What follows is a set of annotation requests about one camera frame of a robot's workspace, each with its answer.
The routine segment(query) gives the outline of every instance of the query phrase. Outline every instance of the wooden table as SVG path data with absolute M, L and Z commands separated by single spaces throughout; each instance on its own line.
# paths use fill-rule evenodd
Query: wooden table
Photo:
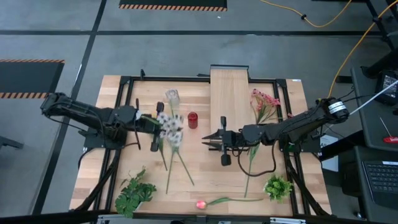
M 120 76 L 104 76 L 101 89 L 97 99 L 97 107 L 114 106 L 118 93 Z M 147 169 L 144 182 L 150 182 L 157 187 L 154 198 L 151 202 L 145 202 L 139 207 L 139 213 L 157 214 L 207 214 L 207 215 L 247 215 L 247 216 L 291 216 L 292 208 L 290 199 L 287 197 L 282 203 L 271 202 L 269 197 L 262 191 L 263 186 L 271 174 L 260 177 L 251 177 L 249 180 L 249 190 L 247 198 L 264 198 L 260 202 L 228 202 L 211 206 L 206 210 L 198 210 L 195 206 L 197 200 L 212 201 L 220 197 L 243 198 L 247 177 L 239 169 L 235 157 L 232 156 L 232 164 L 227 167 L 221 166 L 220 153 L 209 151 L 208 146 L 202 144 L 201 138 L 211 134 L 210 132 L 210 84 L 207 82 L 134 82 L 131 104 L 135 105 L 135 99 L 139 98 L 140 110 L 144 113 L 155 112 L 156 103 L 165 103 L 165 112 L 170 113 L 169 105 L 165 98 L 165 92 L 171 88 L 176 88 L 180 95 L 180 114 L 187 117 L 191 111 L 198 114 L 198 127 L 189 129 L 187 122 L 184 122 L 184 139 L 180 148 L 187 168 L 195 182 L 195 186 L 183 169 L 179 159 L 174 159 L 173 171 L 170 178 L 169 192 L 165 193 L 168 172 L 162 162 L 159 152 L 149 150 L 152 137 L 148 134 L 139 133 L 142 150 L 137 146 L 128 146 L 122 150 L 121 160 L 114 189 L 113 201 L 120 194 L 121 182 L 123 179 L 138 173 L 142 166 Z M 249 91 L 253 88 L 273 95 L 271 84 L 250 83 Z M 287 89 L 293 114 L 299 114 L 307 110 L 307 104 L 300 80 L 287 80 Z M 282 112 L 286 116 L 283 101 L 282 89 L 279 90 L 281 98 Z M 277 122 L 276 116 L 270 122 Z M 127 143 L 134 142 L 134 133 L 130 133 Z M 171 150 L 165 144 L 165 160 L 169 166 Z M 75 189 L 73 191 L 70 208 L 76 208 L 88 196 L 98 182 L 101 165 L 104 156 L 104 149 L 96 149 L 87 154 L 80 166 Z M 275 150 L 277 168 L 275 174 L 286 177 L 283 155 Z M 248 167 L 249 158 L 244 153 L 242 163 Z M 320 162 L 309 153 L 301 154 L 302 168 L 305 183 L 309 191 L 315 197 L 323 209 L 329 213 L 330 204 L 323 180 Z M 272 169 L 271 147 L 261 146 L 252 165 L 252 172 L 260 172 Z M 104 200 L 108 192 L 108 184 L 104 186 L 100 208 L 104 208 Z M 296 187 L 298 209 L 302 213 L 302 200 L 300 191 Z M 111 207 L 112 212 L 116 212 L 114 202 Z

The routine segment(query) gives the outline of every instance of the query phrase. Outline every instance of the yellow cable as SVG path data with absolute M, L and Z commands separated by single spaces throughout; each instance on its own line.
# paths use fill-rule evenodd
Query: yellow cable
M 380 15 L 378 16 L 378 18 L 380 19 L 380 17 L 382 17 L 382 15 L 384 13 L 387 12 L 387 10 L 389 10 L 392 6 L 396 5 L 398 3 L 398 0 L 394 1 L 393 3 L 391 3 L 385 10 L 383 10 Z M 343 64 L 340 66 L 340 68 L 338 69 L 335 78 L 333 79 L 333 82 L 331 83 L 330 89 L 329 89 L 329 95 L 328 98 L 331 96 L 331 91 L 333 90 L 333 86 L 335 85 L 336 79 L 338 77 L 338 75 L 341 72 L 341 69 L 343 69 L 344 65 L 346 65 L 349 57 L 353 54 L 353 52 L 355 51 L 355 49 L 358 47 L 358 45 L 362 42 L 362 40 L 365 38 L 366 34 L 368 34 L 368 32 L 374 27 L 375 23 L 373 22 L 372 25 L 369 27 L 369 29 L 362 35 L 361 39 L 358 41 L 358 43 L 355 45 L 355 47 L 351 50 L 351 52 L 347 55 L 346 59 L 344 60 Z
M 281 5 L 274 4 L 274 3 L 271 3 L 271 2 L 265 1 L 265 0 L 260 0 L 260 1 L 262 1 L 262 2 L 264 2 L 264 3 L 267 3 L 267 4 L 270 4 L 271 6 L 276 6 L 276 7 L 282 8 L 282 9 L 288 9 L 288 10 L 290 10 L 290 11 L 294 11 L 294 12 L 297 13 L 298 15 L 303 16 L 303 14 L 302 14 L 301 12 L 298 12 L 297 10 L 295 10 L 295 9 L 293 9 L 293 8 L 291 8 L 291 7 L 281 6 Z M 326 26 L 330 25 L 332 22 L 334 22 L 334 21 L 347 9 L 347 7 L 348 7 L 349 4 L 351 3 L 351 1 L 353 1 L 353 0 L 349 0 L 349 1 L 347 2 L 346 6 L 344 6 L 344 8 L 337 14 L 337 16 L 335 16 L 331 21 L 329 21 L 329 22 L 327 22 L 326 24 L 323 24 L 323 25 L 321 25 L 321 26 L 318 26 L 318 25 L 313 24 L 313 23 L 312 23 L 311 21 L 309 21 L 306 17 L 305 17 L 304 19 L 305 19 L 311 26 L 313 26 L 313 27 L 316 27 L 316 28 L 326 27 Z

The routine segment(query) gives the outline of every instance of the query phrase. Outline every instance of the black mat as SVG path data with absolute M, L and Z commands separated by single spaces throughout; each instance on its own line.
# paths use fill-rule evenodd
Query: black mat
M 120 0 L 120 9 L 227 11 L 226 0 Z
M 53 93 L 64 60 L 0 60 L 0 98 L 45 98 Z

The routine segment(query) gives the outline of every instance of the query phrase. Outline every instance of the red object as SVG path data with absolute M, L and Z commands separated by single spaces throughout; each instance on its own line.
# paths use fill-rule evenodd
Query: red object
M 385 143 L 398 144 L 398 137 L 386 137 L 383 139 Z
M 206 204 L 205 201 L 199 200 L 199 201 L 197 202 L 197 208 L 199 208 L 199 209 L 206 209 L 206 207 L 207 207 L 207 204 Z
M 188 126 L 190 129 L 195 129 L 198 127 L 198 114 L 195 112 L 188 114 Z

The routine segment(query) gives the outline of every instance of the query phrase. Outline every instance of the white cable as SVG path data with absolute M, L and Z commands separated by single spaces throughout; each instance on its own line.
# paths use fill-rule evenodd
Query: white cable
M 368 100 L 366 103 L 362 104 L 359 108 L 356 108 L 353 112 L 351 112 L 349 115 L 353 115 L 355 112 L 359 111 L 362 109 L 362 107 L 366 106 L 370 101 L 374 100 L 376 97 L 378 97 L 381 93 L 384 93 L 386 90 L 390 89 L 392 86 L 398 83 L 398 80 L 395 81 L 393 84 L 387 86 L 387 88 L 381 90 L 378 94 L 374 95 L 370 100 Z

